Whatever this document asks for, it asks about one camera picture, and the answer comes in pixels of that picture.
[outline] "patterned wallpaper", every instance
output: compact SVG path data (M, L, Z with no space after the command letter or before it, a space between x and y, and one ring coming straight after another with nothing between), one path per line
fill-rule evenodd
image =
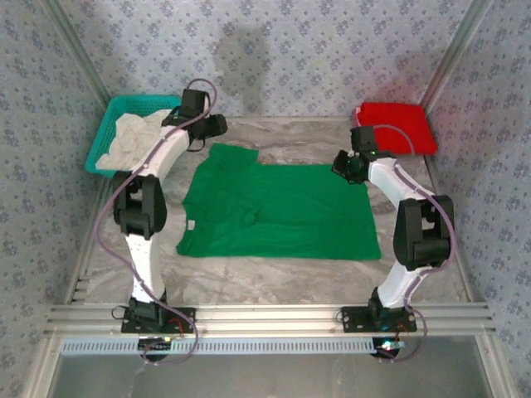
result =
M37 1L0 15L0 396L14 397L95 199L84 162L101 114Z
M522 396L531 396L531 3L495 2L431 123L470 281L490 302Z
M221 88L228 115L418 102L470 0L60 0L112 95Z

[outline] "plastic basket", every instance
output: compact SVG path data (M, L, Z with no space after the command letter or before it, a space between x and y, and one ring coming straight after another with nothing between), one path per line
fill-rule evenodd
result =
M172 109L181 104L181 99L171 95L119 95L110 102L96 138L86 159L87 172L98 173L107 178L114 176L115 170L99 170L96 163L101 155L109 152L110 143L116 136L116 120L123 114L148 116L161 109Z

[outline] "white cloth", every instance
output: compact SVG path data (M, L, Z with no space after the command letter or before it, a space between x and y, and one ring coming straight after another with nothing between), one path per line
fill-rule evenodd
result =
M142 118L123 114L116 120L116 136L96 163L99 170L129 170L140 161L160 135L160 124L171 109L161 109Z

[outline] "gray marble surface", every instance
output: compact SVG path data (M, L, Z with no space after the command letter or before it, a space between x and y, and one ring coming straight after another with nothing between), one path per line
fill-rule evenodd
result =
M340 149L348 149L347 121L250 121L232 120L229 131L217 142L260 150L259 162L283 164L331 163ZM160 258L163 279L172 304L229 303L365 303L385 280L394 262L392 235L396 211L391 202L368 184L382 258L378 261L263 259L257 257L197 259L178 255L175 246L185 225L182 206L197 165L208 155L185 153L164 181L168 221L161 232ZM422 157L400 158L402 166L424 187L431 188ZM107 218L102 230L107 245L129 257L124 237ZM132 290L129 271L95 247L88 268L90 284L86 303L125 302ZM459 270L426 278L413 302L465 301Z

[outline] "purple cable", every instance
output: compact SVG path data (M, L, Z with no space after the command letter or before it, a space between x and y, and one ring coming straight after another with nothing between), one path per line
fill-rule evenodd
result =
M398 131L398 133L400 133L407 140L407 142L409 143L410 149L412 151L412 155L415 154L415 149L413 147L412 141L407 136L406 132L404 132L404 130L402 130L402 129L396 127L396 126L390 125L390 124L379 124L378 126L374 126L374 128L375 129L388 128L388 129L394 129L394 130ZM383 350L378 350L380 353L389 356L389 358L390 358L390 359L388 359L389 362L391 362L391 363L399 363L399 362L408 361L408 360L416 357L418 355L418 353L421 351L421 348L422 348L422 346L423 346L423 344L426 341L427 336L428 336L428 327L427 327L427 323L426 323L426 318L424 317L424 315L422 315L422 313L418 309L414 309L411 305L409 305L411 296L413 295L413 292L415 291L415 289L417 288L418 284L422 281L422 279L424 277L426 277L428 274L434 274L436 272L441 272L441 271L447 269L450 266L450 264L452 263L452 261L454 260L454 257L455 257L457 237L455 236L454 226L451 224L450 217L448 216L446 211L442 208L442 206L439 203L437 203L437 201L435 199L433 199L433 197L431 197L430 194L428 194L423 189L420 189L419 187L416 187L412 182L410 182L402 174L400 169L397 167L396 163L395 163L395 165L393 167L393 171L397 174L397 177L400 178L400 180L402 182L404 182L404 184L406 184L413 191L420 193L423 197L425 197L439 211L439 213L442 216L442 219L444 220L444 222L446 224L446 227L448 228L448 231L450 232L450 254L448 255L448 259L439 268L425 269L424 271L422 271L415 278L415 280L409 286L409 288L407 288L406 293L404 294L404 308L409 313L416 314L422 321L422 338L421 338L421 342L415 347L415 349L413 350L412 353L410 353L409 355L407 355L404 358L395 359L394 357L389 355L387 352L385 352Z
M157 343L154 342L152 344L149 344L148 346L146 346L144 348L144 351L142 353L142 358L144 359L145 363L147 365L153 365L153 366L161 366L161 365L177 365L178 363L181 363L181 362L184 362L186 361L188 358L190 358L192 356L192 354L196 351L197 349L197 345L199 343L199 331L197 330L197 327L195 325L195 323L193 322L192 319L190 319L189 317L187 317L184 313L182 313L181 311L173 308L173 307L170 307L169 305L167 305L166 303L160 301L160 299L158 297L156 297L153 293L153 291L151 289L149 289L146 285L145 285L145 282L142 278L140 278L140 275L136 269L136 267L134 266L134 263L131 262L131 261L128 261L127 259L125 259L124 257L122 257L121 255L119 255L118 253L116 253L115 251L112 251L112 249L110 249L109 247L107 247L105 245L105 243L103 242L103 240L101 239L100 237L100 225L101 225L101 222L103 221L104 217L105 217L105 214L107 214L108 211L110 211L110 208L113 206L113 203L114 203L114 200L118 197L118 195L125 189L125 187L127 187L133 180L135 177L137 177L149 164L149 162L151 161L151 159L153 159L153 156L155 156L155 154L157 153L157 151L160 149L160 147L166 142L166 140L168 138L170 138L174 133L176 133L178 130L180 129L183 129L187 126L189 126L190 124L193 124L195 122L197 122L198 120L200 119L203 119L205 118L209 113L210 111L212 110L212 108L214 107L214 105L216 104L216 101L217 101L217 90L216 90L216 86L210 81L210 80L207 80L207 79L202 79L202 78L197 78L197 79L193 79L192 81L190 81L190 83L188 83L188 85L186 86L186 88L190 88L190 86L198 81L202 81L204 83L207 83L209 84L211 87L212 87L212 91L214 92L214 98L212 100L212 103L210 104L210 106L208 107L207 110L205 110L202 114L198 115L197 117L193 118L193 119L190 119L182 124L180 124L179 126L176 126L175 128L171 129L170 131L168 131L166 133L166 135L164 135L163 138L161 138L157 144L155 145L155 147L153 148L153 150L149 153L149 155L146 157L144 163L137 169L135 170L124 182L122 182L122 184L118 187L118 189L116 189L116 191L113 192L113 194L110 196L109 200L105 203L105 205L103 206L103 209L101 209L100 211L100 214L98 215L98 217L96 218L96 222L94 224L94 228L92 230L92 234L96 240L96 242L98 242L98 245L101 247L101 249L103 249L106 253L108 253L109 255L112 255L113 257L115 257L116 259L120 260L122 263L124 263L127 268L131 271L131 274L133 274L134 278L139 282L140 286L142 287L142 289L146 292L146 294L155 302L157 303L158 305L160 305L162 308L168 310L169 312L171 313L174 313L175 315L177 315L178 317L180 317L181 319L183 319L185 322L187 322L193 329L193 334L194 334L194 342L193 342L193 345L192 345L192 348L190 349L189 352L187 352L183 357L180 357L178 359L174 359L172 361L165 361L165 362L152 362L150 361L148 358L147 358L147 353L148 351L154 346L156 345Z

